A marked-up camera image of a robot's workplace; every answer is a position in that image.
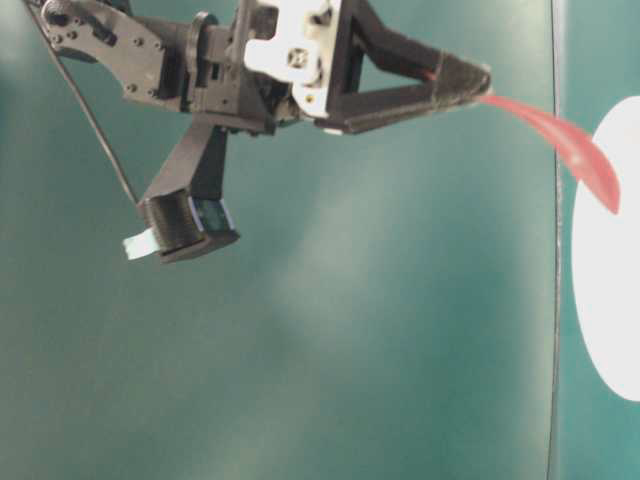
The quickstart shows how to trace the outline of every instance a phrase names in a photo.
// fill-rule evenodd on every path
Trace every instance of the screw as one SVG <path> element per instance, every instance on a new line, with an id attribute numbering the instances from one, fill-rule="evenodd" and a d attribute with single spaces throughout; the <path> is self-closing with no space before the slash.
<path id="1" fill-rule="evenodd" d="M 331 23 L 331 18 L 333 17 L 333 11 L 331 8 L 328 8 L 326 12 L 322 15 L 314 15 L 311 17 L 311 23 L 315 25 L 325 25 L 328 26 Z"/>
<path id="2" fill-rule="evenodd" d="M 289 51 L 288 63 L 291 68 L 304 68 L 309 61 L 309 52 L 302 48 L 293 48 Z"/>

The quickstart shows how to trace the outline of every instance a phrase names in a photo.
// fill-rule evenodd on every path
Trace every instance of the teal background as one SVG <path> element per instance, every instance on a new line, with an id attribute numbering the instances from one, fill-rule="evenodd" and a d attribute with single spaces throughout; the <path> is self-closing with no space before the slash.
<path id="1" fill-rule="evenodd" d="M 628 0 L 555 0 L 557 100 L 561 116 L 595 132 L 604 116 L 640 91 L 640 31 Z M 587 353 L 571 277 L 575 181 L 562 177 L 562 285 L 554 479 L 640 477 L 640 405 L 618 397 Z"/>
<path id="2" fill-rule="evenodd" d="M 134 9 L 228 22 L 233 5 Z M 373 5 L 553 109 L 550 2 Z M 235 137 L 242 240 L 127 263 L 143 226 L 16 0 L 0 22 L 3 478 L 546 476 L 555 162 L 536 135 L 477 107 Z M 141 191 L 189 119 L 68 64 Z"/>

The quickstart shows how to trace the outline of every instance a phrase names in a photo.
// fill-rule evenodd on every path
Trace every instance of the vertical edge line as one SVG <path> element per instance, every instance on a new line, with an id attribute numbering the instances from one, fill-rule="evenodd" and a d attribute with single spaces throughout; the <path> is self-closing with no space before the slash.
<path id="1" fill-rule="evenodd" d="M 553 74 L 553 108 L 554 113 L 560 113 L 560 44 L 564 40 L 564 36 L 560 35 L 563 27 L 560 22 L 564 21 L 561 15 L 560 2 L 564 0 L 551 0 L 551 55 L 552 55 L 552 74 Z M 547 456 L 547 474 L 546 480 L 552 480 L 553 464 L 555 460 L 554 445 L 557 435 L 557 419 L 558 419 L 558 383 L 560 375 L 560 315 L 562 304 L 562 282 L 563 276 L 563 206 L 564 195 L 562 185 L 562 165 L 558 161 L 558 154 L 555 154 L 555 187 L 556 187 L 556 277 L 555 277 L 555 308 L 554 308 L 554 327 L 553 327 L 553 378 L 551 385 L 551 417 L 549 428 L 549 447 Z"/>

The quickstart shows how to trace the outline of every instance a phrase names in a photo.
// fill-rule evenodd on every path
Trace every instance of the red flexible tongue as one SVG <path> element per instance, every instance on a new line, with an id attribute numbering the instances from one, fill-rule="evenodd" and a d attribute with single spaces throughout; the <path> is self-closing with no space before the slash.
<path id="1" fill-rule="evenodd" d="M 478 101 L 510 112 L 535 128 L 557 149 L 571 173 L 612 213 L 618 213 L 620 184 L 616 172 L 589 135 L 566 120 L 508 98 L 485 95 Z"/>

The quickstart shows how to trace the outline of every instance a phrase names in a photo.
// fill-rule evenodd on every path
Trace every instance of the white circle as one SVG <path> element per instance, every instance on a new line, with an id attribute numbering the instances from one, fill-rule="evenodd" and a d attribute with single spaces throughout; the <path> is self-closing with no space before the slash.
<path id="1" fill-rule="evenodd" d="M 573 282 L 580 328 L 604 382 L 640 401 L 640 97 L 616 105 L 593 137 L 622 192 L 618 216 L 580 184 L 573 224 Z"/>

